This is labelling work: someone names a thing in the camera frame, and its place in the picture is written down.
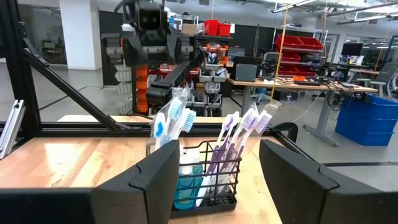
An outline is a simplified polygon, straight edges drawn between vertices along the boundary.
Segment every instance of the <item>wooden table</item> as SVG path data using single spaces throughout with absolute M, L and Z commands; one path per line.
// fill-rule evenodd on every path
M 261 87 L 261 88 L 272 88 L 274 84 L 270 83 L 264 83 L 263 81 L 256 80 L 255 82 L 241 82 L 241 81 L 235 81 L 232 79 L 228 79 L 229 82 L 231 82 L 234 85 L 238 86 L 245 86 L 244 92 L 243 92 L 243 102 L 242 102 L 242 110 L 241 114 L 244 114 L 250 107 L 251 104 L 251 99 L 250 99 L 250 88 L 251 87 Z M 320 86 L 306 86 L 306 85 L 297 85 L 297 84 L 275 84 L 275 88 L 278 89 L 290 89 L 290 90 L 319 90 L 319 91 L 327 91 L 325 98 L 329 99 L 334 95 L 335 90 L 339 90 L 333 86 L 326 86 L 326 85 L 320 85 Z M 351 91 L 351 89 L 346 88 L 341 86 L 341 89 L 344 91 Z M 354 87 L 355 92 L 367 92 L 367 93 L 377 93 L 378 90 L 373 89 L 373 88 L 368 88 L 368 87 L 362 87 L 362 86 L 355 86 Z M 331 144 L 332 146 L 338 147 L 340 144 L 338 141 L 330 137 L 329 135 L 326 134 L 325 129 L 326 125 L 328 122 L 330 114 L 330 107 L 328 105 L 327 100 L 323 100 L 323 105 L 321 109 L 321 113 L 319 116 L 318 124 L 316 128 L 313 128 L 307 124 L 304 124 L 303 127 L 307 129 L 309 132 L 311 132 L 313 135 L 316 137 L 326 141 L 327 143 Z
M 211 139 L 216 138 L 180 138 L 180 142 L 196 146 Z M 274 138 L 266 139 L 280 144 Z M 0 188 L 96 187 L 143 159 L 148 140 L 33 138 L 0 161 Z M 262 175 L 258 142 L 250 148 L 240 165 L 235 211 L 169 223 L 282 223 Z

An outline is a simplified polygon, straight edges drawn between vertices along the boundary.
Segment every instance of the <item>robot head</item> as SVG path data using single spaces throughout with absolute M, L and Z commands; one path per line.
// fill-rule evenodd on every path
M 123 7 L 124 20 L 134 28 L 147 31 L 162 28 L 162 7 L 154 0 L 123 0 L 115 12 Z
M 138 27 L 140 30 L 159 30 L 162 24 L 162 10 L 153 1 L 141 1 L 138 8 Z

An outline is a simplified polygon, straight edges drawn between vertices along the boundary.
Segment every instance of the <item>ceiling light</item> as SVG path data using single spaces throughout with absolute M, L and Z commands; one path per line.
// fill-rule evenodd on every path
M 284 10 L 286 10 L 286 9 L 291 9 L 291 8 L 293 8 L 293 7 L 294 7 L 293 5 L 284 6 L 284 7 L 280 7 L 280 8 L 278 8 L 278 9 L 275 9 L 275 10 L 271 10 L 271 12 L 272 12 L 272 13 L 282 12 L 282 11 L 284 11 Z
M 373 19 L 384 19 L 387 16 L 371 16 L 371 17 L 365 17 L 365 18 L 360 18 L 360 19 L 354 19 L 355 22 L 362 22 L 362 21 L 370 21 Z
M 303 6 L 305 4 L 308 4 L 308 3 L 311 3 L 311 2 L 315 2 L 315 1 L 317 1 L 317 0 L 300 1 L 300 2 L 297 2 L 297 3 L 289 4 L 289 6 L 288 5 L 284 5 L 284 6 L 280 7 L 280 8 L 278 8 L 278 9 L 271 10 L 271 12 L 272 13 L 282 12 L 282 11 L 285 11 L 286 9 L 291 9 L 293 7 L 298 7 L 298 6 Z
M 348 13 L 352 13 L 352 12 L 361 12 L 361 11 L 365 11 L 365 10 L 368 10 L 368 9 L 376 9 L 376 8 L 386 7 L 386 6 L 395 6 L 397 4 L 398 4 L 398 2 L 395 1 L 395 2 L 390 2 L 390 3 L 387 3 L 387 4 L 379 4 L 379 5 L 364 7 L 364 8 L 360 8 L 360 9 L 347 10 L 347 11 L 343 11 L 343 12 L 341 12 L 341 11 L 340 12 L 333 12 L 333 13 L 330 13 L 328 15 L 328 17 L 344 15 L 344 14 L 348 14 Z
M 371 21 L 374 19 L 384 19 L 387 18 L 387 16 L 371 16 L 371 17 L 365 17 L 365 18 L 359 18 L 359 19 L 353 19 L 351 21 L 347 21 L 347 22 L 338 22 L 337 25 L 344 25 L 344 24 L 352 24 L 352 23 L 356 23 L 356 22 L 365 22 L 365 21 Z

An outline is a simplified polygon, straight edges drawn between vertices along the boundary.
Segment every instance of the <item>toothbrush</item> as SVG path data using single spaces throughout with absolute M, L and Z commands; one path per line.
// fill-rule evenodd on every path
M 165 129 L 165 133 L 162 136 L 162 140 L 161 140 L 161 146 L 163 146 L 163 144 L 169 142 L 169 127 L 170 127 L 170 123 L 171 121 L 176 121 L 178 120 L 179 116 L 181 115 L 182 112 L 182 102 L 178 99 L 178 98 L 174 98 L 171 102 L 170 102 L 170 106 L 169 106 L 169 110 L 167 111 L 167 120 L 166 120 L 166 125 L 164 127 Z
M 249 131 L 250 127 L 255 127 L 258 122 L 258 112 L 254 108 L 250 108 L 248 112 L 243 116 L 241 122 L 239 123 L 238 128 L 236 129 L 234 136 L 230 144 L 228 145 L 228 150 L 224 152 L 223 157 L 221 158 L 222 161 L 227 161 L 231 159 L 231 156 L 234 152 L 234 147 L 236 141 L 238 140 L 240 132 L 245 129 L 246 133 Z
M 261 114 L 259 115 L 259 122 L 257 123 L 257 126 L 256 126 L 257 133 L 261 133 L 266 129 L 271 118 L 272 118 L 272 115 L 267 113 L 267 111 L 263 110 L 261 112 Z
M 242 117 L 242 119 L 239 122 L 239 126 L 235 130 L 235 133 L 232 137 L 230 144 L 228 145 L 228 150 L 225 151 L 221 157 L 221 161 L 229 160 L 229 158 L 232 156 L 232 153 L 234 151 L 235 142 L 238 139 L 240 132 L 243 129 L 246 129 L 246 130 L 249 129 L 254 123 L 257 123 L 257 116 L 258 116 L 258 112 L 254 108 L 250 108 L 248 110 L 248 112 L 246 112 L 246 114 L 244 114 L 244 116 Z M 220 165 L 221 165 L 221 169 L 220 169 L 220 172 L 221 172 L 223 167 L 228 164 L 220 164 Z M 215 178 L 215 176 L 213 176 L 210 185 L 214 185 L 215 182 L 216 182 L 216 178 Z
M 258 123 L 257 123 L 257 125 L 254 127 L 254 129 L 256 130 L 256 132 L 257 132 L 257 133 L 262 133 L 262 132 L 266 129 L 266 127 L 267 127 L 267 125 L 269 124 L 269 121 L 271 120 L 271 118 L 272 118 L 272 115 L 270 115 L 269 113 L 267 113 L 267 111 L 263 110 L 263 111 L 261 112 L 261 114 L 259 115 L 259 117 L 258 117 Z M 241 156 L 241 154 L 242 154 L 242 152 L 243 152 L 244 145 L 245 145 L 246 141 L 248 140 L 249 135 L 250 135 L 250 134 L 248 134 L 247 136 L 245 136 L 245 137 L 243 138 L 243 140 L 240 142 L 239 147 L 238 147 L 238 148 L 240 148 L 240 150 L 239 150 L 238 154 L 237 154 L 235 157 L 232 158 L 232 160 L 235 160 L 235 159 L 237 159 L 237 158 L 239 158 L 239 157 Z M 233 162 L 233 163 L 227 168 L 226 171 L 227 171 L 227 172 L 232 172 L 232 170 L 234 169 L 236 163 L 237 163 L 237 162 Z M 221 183 L 224 184 L 224 183 L 225 183 L 226 181 L 228 181 L 228 180 L 229 180 L 229 178 L 225 179 L 224 181 L 221 181 Z M 222 193 L 222 191 L 223 191 L 223 189 L 224 189 L 225 187 L 226 187 L 226 185 L 223 185 L 223 186 L 219 189 L 218 193 L 219 193 L 219 194 Z
M 193 126 L 193 122 L 195 121 L 196 116 L 197 116 L 196 112 L 194 112 L 188 108 L 184 108 L 182 110 L 179 122 L 177 123 L 177 126 L 175 127 L 174 133 L 172 133 L 170 135 L 170 139 L 171 140 L 178 139 L 181 131 L 185 131 L 186 133 L 188 133 Z
M 160 148 L 162 136 L 165 133 L 164 129 L 165 123 L 166 123 L 166 118 L 164 114 L 162 112 L 157 113 L 154 124 L 154 136 L 156 138 L 155 150 Z
M 229 137 L 231 135 L 232 129 L 238 123 L 238 119 L 239 119 L 239 112 L 235 112 L 234 114 L 229 114 L 229 115 L 227 115 L 225 117 L 223 126 L 221 128 L 220 135 L 218 136 L 218 139 L 217 139 L 217 142 L 216 142 L 216 146 L 215 146 L 215 148 L 213 150 L 213 154 L 212 154 L 211 159 L 210 159 L 211 162 L 216 162 L 216 161 L 219 160 L 219 155 L 218 154 L 222 151 L 221 149 L 225 149 L 226 144 L 228 143 L 228 139 L 229 139 Z M 228 133 L 227 133 L 227 135 L 226 135 L 226 137 L 225 137 L 225 139 L 223 141 L 223 144 L 220 145 L 221 144 L 221 139 L 224 136 L 224 132 L 227 131 L 227 130 L 228 130 Z M 210 164 L 209 168 L 206 171 L 206 174 L 214 173 L 215 167 L 216 167 L 215 163 Z M 203 180 L 201 182 L 201 186 L 200 186 L 199 191 L 198 191 L 197 197 L 204 197 L 205 196 L 205 194 L 207 192 L 207 187 L 203 187 L 203 186 L 207 186 L 210 183 L 211 178 L 212 178 L 212 176 L 210 176 L 210 175 L 205 176 L 203 178 Z M 202 198 L 199 198 L 199 199 L 196 200 L 195 203 L 196 203 L 197 207 L 200 206 L 202 200 L 203 200 Z

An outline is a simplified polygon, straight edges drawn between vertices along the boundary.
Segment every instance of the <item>wooden tabletop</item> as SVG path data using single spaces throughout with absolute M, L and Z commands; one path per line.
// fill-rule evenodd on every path
M 180 138 L 196 146 L 216 138 Z M 274 138 L 266 138 L 280 144 Z M 145 158 L 149 138 L 33 138 L 0 161 L 0 188 L 96 187 Z M 246 144 L 235 211 L 169 223 L 282 223 L 259 162 L 259 142 Z
M 378 75 L 380 73 L 380 72 L 377 72 L 374 70 L 365 70 L 365 69 L 357 69 L 357 68 L 351 68 L 349 71 L 350 72 L 366 73 L 369 75 Z
M 150 120 L 141 116 L 111 116 L 116 122 L 146 123 Z M 222 123 L 223 117 L 196 117 L 195 123 Z M 58 122 L 98 122 L 92 115 L 65 115 Z
M 228 81 L 234 85 L 237 86 L 254 86 L 254 87 L 263 87 L 263 88 L 272 88 L 274 84 L 269 84 L 269 83 L 264 83 L 263 81 L 256 80 L 255 82 L 241 82 L 241 81 L 235 81 L 233 79 L 228 78 Z M 320 85 L 320 86 L 307 86 L 307 85 L 297 85 L 297 84 L 275 84 L 275 88 L 286 88 L 286 89 L 292 89 L 292 90 L 329 90 L 329 87 L 325 85 Z M 341 87 L 344 91 L 351 91 L 349 88 Z M 373 89 L 373 88 L 367 88 L 367 87 L 361 87 L 361 86 L 356 86 L 354 87 L 355 91 L 358 92 L 368 92 L 368 93 L 377 93 L 378 90 Z

